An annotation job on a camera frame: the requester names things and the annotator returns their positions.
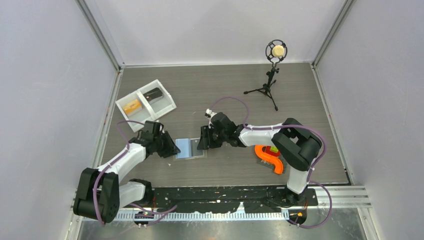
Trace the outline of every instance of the grey tabletop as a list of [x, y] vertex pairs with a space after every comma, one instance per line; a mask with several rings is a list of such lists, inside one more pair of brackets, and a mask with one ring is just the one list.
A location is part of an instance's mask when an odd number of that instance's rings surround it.
[[[271, 92], [279, 111], [275, 111], [272, 101], [259, 92], [243, 94], [267, 82], [265, 74], [270, 70], [270, 64], [126, 68], [117, 98], [159, 79], [177, 106], [159, 120], [173, 139], [179, 139], [200, 137], [201, 126], [208, 124], [205, 110], [215, 100], [224, 96], [240, 97], [250, 108], [249, 124], [274, 125], [295, 118], [318, 130], [327, 140], [328, 147], [326, 155], [316, 165], [312, 180], [347, 183], [310, 65], [285, 63], [278, 67], [280, 71], [274, 77], [276, 83]], [[241, 124], [246, 115], [244, 106], [234, 99], [222, 100], [214, 111], [225, 113], [236, 125]], [[123, 119], [115, 106], [103, 163], [125, 146], [115, 128], [115, 124]], [[135, 136], [128, 125], [123, 124], [121, 128], [127, 136]], [[277, 175], [272, 169], [257, 164], [257, 159], [253, 147], [231, 147], [225, 143], [221, 148], [208, 150], [206, 158], [174, 160], [154, 154], [134, 167], [123, 183], [133, 178], [148, 180], [154, 187], [282, 185], [287, 182], [288, 168], [282, 175]]]

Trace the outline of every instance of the white wall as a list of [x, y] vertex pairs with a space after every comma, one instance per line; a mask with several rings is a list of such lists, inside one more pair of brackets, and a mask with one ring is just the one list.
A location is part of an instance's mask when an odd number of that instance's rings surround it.
[[424, 1], [356, 1], [318, 74], [387, 239], [423, 239]]
[[311, 62], [344, 1], [96, 0], [127, 66], [265, 63], [273, 39]]
[[0, 239], [60, 240], [116, 72], [73, 0], [0, 7]]

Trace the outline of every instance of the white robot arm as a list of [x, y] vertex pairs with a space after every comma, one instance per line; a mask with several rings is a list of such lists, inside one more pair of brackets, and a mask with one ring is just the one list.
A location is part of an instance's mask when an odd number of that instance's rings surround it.
[[97, 186], [97, 205], [101, 219], [105, 223], [110, 223], [118, 210], [130, 203], [139, 202], [141, 205], [150, 203], [154, 197], [150, 182], [131, 179], [123, 186], [119, 184], [131, 169], [153, 153], [167, 158], [180, 152], [169, 133], [163, 129], [164, 125], [159, 122], [146, 121], [138, 136], [129, 140], [127, 147], [114, 158], [96, 169], [86, 168], [82, 171], [73, 212], [76, 215], [97, 219], [93, 188], [102, 172], [98, 181], [100, 184]]
[[284, 123], [269, 126], [235, 125], [224, 113], [206, 110], [209, 125], [201, 128], [201, 137], [197, 149], [206, 150], [222, 146], [223, 142], [233, 147], [265, 145], [276, 147], [290, 165], [287, 199], [296, 204], [308, 185], [308, 173], [316, 159], [321, 140], [293, 118]]

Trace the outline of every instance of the white divided box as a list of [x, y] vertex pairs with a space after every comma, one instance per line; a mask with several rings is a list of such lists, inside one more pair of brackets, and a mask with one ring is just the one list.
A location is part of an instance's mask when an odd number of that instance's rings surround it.
[[[144, 94], [154, 90], [155, 88], [158, 88], [162, 92], [162, 96], [154, 98], [149, 102]], [[136, 113], [129, 114], [129, 116], [127, 116], [123, 107], [134, 100], [138, 100], [141, 103], [141, 110], [138, 110]], [[140, 87], [123, 98], [116, 100], [115, 103], [125, 120], [132, 120], [141, 123], [145, 123], [146, 121], [155, 121], [177, 108], [170, 93], [157, 79], [143, 87]], [[143, 125], [133, 122], [129, 122], [128, 125], [131, 127], [134, 133], [143, 128]]]

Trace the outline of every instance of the metal frame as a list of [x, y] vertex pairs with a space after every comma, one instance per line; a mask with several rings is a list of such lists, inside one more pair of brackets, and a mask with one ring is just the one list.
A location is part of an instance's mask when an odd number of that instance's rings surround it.
[[349, 13], [352, 5], [354, 4], [356, 0], [345, 0], [343, 6], [341, 7], [340, 12], [338, 13], [330, 31], [328, 32], [327, 36], [325, 37], [324, 43], [322, 43], [321, 48], [318, 51], [318, 54], [315, 57], [315, 60], [312, 62], [312, 66], [316, 68], [318, 66], [318, 63], [320, 62], [321, 58], [323, 57], [324, 53], [326, 52], [329, 44], [333, 40], [334, 35], [336, 34], [337, 30], [339, 29], [340, 25], [342, 25], [343, 20], [345, 19], [346, 15]]
[[[176, 66], [193, 66], [193, 64], [172, 64], [172, 65], [150, 65], [150, 66], [124, 66], [124, 65], [120, 65], [117, 61], [117, 58], [115, 57], [115, 55], [113, 54], [113, 51], [111, 50], [110, 46], [108, 45], [107, 40], [105, 39], [104, 34], [102, 33], [95, 17], [93, 16], [92, 12], [90, 11], [87, 3], [85, 0], [75, 0], [79, 7], [81, 8], [81, 11], [83, 12], [84, 16], [86, 17], [87, 21], [89, 22], [89, 24], [91, 25], [93, 32], [95, 33], [96, 37], [99, 40], [99, 43], [101, 44], [101, 46], [103, 47], [103, 49], [105, 50], [107, 56], [109, 57], [111, 63], [113, 64], [113, 66], [115, 67], [115, 69], [118, 72], [116, 80], [115, 80], [115, 84], [113, 87], [113, 90], [110, 94], [110, 98], [109, 98], [109, 108], [107, 109], [106, 112], [106, 117], [105, 117], [105, 121], [104, 121], [104, 125], [103, 128], [101, 130], [99, 139], [97, 141], [97, 149], [96, 149], [96, 153], [93, 159], [93, 167], [97, 167], [103, 157], [103, 153], [104, 153], [104, 149], [105, 149], [105, 144], [106, 144], [106, 139], [107, 139], [107, 135], [109, 132], [109, 128], [111, 125], [111, 120], [112, 120], [112, 115], [114, 112], [114, 103], [115, 100], [117, 99], [117, 95], [118, 95], [118, 90], [121, 84], [121, 79], [122, 79], [122, 74], [123, 74], [123, 68], [125, 67], [130, 67], [130, 68], [140, 68], [140, 67], [176, 67]], [[328, 117], [328, 121], [330, 123], [330, 127], [331, 127], [331, 131], [333, 132], [334, 135], [334, 139], [336, 141], [336, 146], [337, 146], [337, 150], [339, 151], [340, 154], [340, 158], [342, 160], [342, 163], [345, 167], [346, 172], [348, 173], [349, 176], [352, 176], [352, 173], [349, 171], [349, 166], [347, 164], [345, 155], [343, 154], [343, 148], [342, 145], [340, 143], [340, 140], [338, 138], [337, 135], [337, 130], [334, 126], [334, 123], [332, 121], [331, 118], [331, 114], [330, 114], [330, 109], [326, 100], [326, 95], [322, 86], [322, 83], [320, 81], [319, 78], [319, 74], [317, 72], [317, 66], [322, 58], [322, 56], [324, 55], [325, 51], [327, 50], [329, 44], [331, 43], [334, 35], [336, 34], [337, 30], [339, 29], [340, 25], [342, 24], [343, 20], [345, 19], [347, 13], [349, 12], [351, 6], [353, 5], [353, 3], [355, 2], [355, 0], [346, 0], [345, 3], [343, 4], [342, 9], [340, 10], [333, 26], [331, 27], [331, 30], [329, 31], [328, 35], [325, 38], [325, 41], [323, 42], [315, 60], [313, 61], [313, 63], [311, 64], [311, 69], [312, 72], [314, 74], [315, 77], [315, 81], [317, 83], [317, 87], [318, 87], [318, 91], [319, 94], [321, 96], [321, 100], [324, 104], [324, 109], [326, 111], [327, 117]], [[316, 190], [316, 195], [318, 197], [318, 203], [319, 205], [316, 207], [311, 207], [310, 208], [328, 208], [329, 207], [329, 198], [327, 197], [327, 193], [320, 187], [318, 186], [312, 186], [311, 188], [314, 188]], [[367, 192], [365, 190], [364, 186], [327, 186], [332, 200], [333, 200], [333, 208], [357, 208], [358, 209], [358, 214], [361, 218], [362, 221], [362, 226], [365, 230], [366, 233], [366, 237], [369, 240], [374, 240], [374, 239], [379, 239], [379, 234], [377, 232], [377, 228], [375, 227], [375, 222], [373, 221], [373, 216], [374, 216], [374, 210], [372, 209], [371, 206], [371, 202], [368, 198]], [[81, 228], [81, 224], [83, 221], [85, 221], [86, 219], [78, 216], [78, 215], [74, 215], [72, 208], [69, 211], [69, 220], [70, 220], [70, 224], [69, 224], [69, 228], [67, 230], [67, 234], [65, 239], [67, 240], [74, 240], [78, 238], [78, 234]]]
[[331, 129], [332, 135], [334, 137], [335, 146], [337, 147], [338, 153], [340, 155], [341, 163], [343, 164], [344, 170], [346, 171], [348, 181], [350, 181], [352, 184], [354, 184], [355, 178], [353, 176], [353, 173], [350, 171], [350, 167], [349, 167], [348, 162], [346, 160], [345, 154], [343, 153], [343, 147], [342, 147], [342, 144], [339, 140], [339, 136], [338, 136], [338, 133], [337, 133], [338, 131], [336, 130], [336, 127], [334, 126], [333, 119], [331, 117], [330, 107], [328, 105], [326, 93], [324, 91], [322, 82], [321, 82], [321, 80], [318, 76], [317, 70], [314, 68], [314, 66], [312, 64], [310, 65], [310, 68], [313, 72], [313, 77], [315, 78], [315, 82], [316, 82], [316, 86], [318, 87], [319, 95], [321, 96], [321, 101], [322, 101], [322, 104], [324, 106], [324, 110], [325, 110], [325, 114], [326, 114], [327, 119], [328, 119], [328, 123], [330, 124], [330, 129]]
[[[138, 68], [163, 68], [163, 67], [196, 67], [196, 66], [222, 66], [222, 65], [252, 65], [252, 64], [269, 64], [269, 61], [256, 61], [256, 62], [232, 62], [232, 63], [222, 63], [222, 62], [208, 62], [208, 63], [175, 63], [175, 64], [155, 64], [155, 65], [125, 65], [125, 68], [128, 69], [138, 69]], [[310, 61], [285, 61], [285, 64], [310, 64]]]
[[112, 116], [114, 115], [115, 110], [115, 101], [118, 97], [118, 91], [121, 86], [122, 75], [124, 74], [124, 69], [121, 69], [117, 76], [115, 83], [113, 85], [112, 92], [109, 97], [109, 104], [107, 107], [106, 116], [104, 118], [104, 124], [101, 128], [100, 136], [97, 140], [96, 151], [93, 159], [92, 168], [97, 168], [102, 162], [103, 153], [105, 151], [106, 140], [108, 139], [109, 129], [111, 128]]
[[100, 26], [98, 22], [96, 21], [95, 17], [93, 16], [93, 13], [90, 10], [89, 6], [87, 5], [86, 1], [75, 0], [75, 2], [78, 4], [79, 8], [81, 9], [81, 12], [84, 14], [85, 19], [87, 19], [88, 24], [91, 26], [91, 29], [94, 32], [94, 35], [97, 37], [101, 47], [104, 49], [107, 57], [109, 58], [115, 70], [117, 71], [121, 70], [122, 69], [121, 64], [118, 62], [116, 56], [114, 55], [108, 41], [105, 38], [105, 35], [100, 29]]

